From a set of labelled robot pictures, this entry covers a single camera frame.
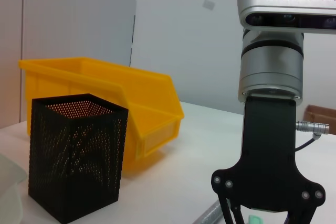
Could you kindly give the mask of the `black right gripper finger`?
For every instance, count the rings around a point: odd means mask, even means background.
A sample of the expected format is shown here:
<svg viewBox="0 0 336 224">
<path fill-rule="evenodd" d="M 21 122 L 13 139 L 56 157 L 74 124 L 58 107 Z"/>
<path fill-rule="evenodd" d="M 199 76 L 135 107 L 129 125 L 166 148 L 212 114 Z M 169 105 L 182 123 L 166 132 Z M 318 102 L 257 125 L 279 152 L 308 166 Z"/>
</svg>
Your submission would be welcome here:
<svg viewBox="0 0 336 224">
<path fill-rule="evenodd" d="M 236 224 L 244 224 L 243 215 L 240 205 L 233 199 L 228 199 L 224 195 L 218 195 L 218 200 L 221 205 L 222 213 L 226 224 L 233 224 L 234 216 Z"/>
<path fill-rule="evenodd" d="M 313 215 L 319 207 L 314 203 L 286 203 L 287 217 L 285 223 L 310 223 Z"/>
</svg>

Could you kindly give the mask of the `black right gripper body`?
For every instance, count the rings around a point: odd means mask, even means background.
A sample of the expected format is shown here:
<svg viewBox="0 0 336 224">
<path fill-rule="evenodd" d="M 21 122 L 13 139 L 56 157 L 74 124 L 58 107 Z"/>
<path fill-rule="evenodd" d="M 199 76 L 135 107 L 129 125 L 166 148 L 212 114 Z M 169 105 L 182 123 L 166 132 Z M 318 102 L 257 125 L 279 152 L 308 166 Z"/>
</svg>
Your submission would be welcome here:
<svg viewBox="0 0 336 224">
<path fill-rule="evenodd" d="M 326 191 L 305 178 L 295 159 L 294 100 L 248 97 L 238 162 L 216 170 L 212 187 L 223 210 L 227 200 L 250 209 L 297 211 L 324 204 Z"/>
</svg>

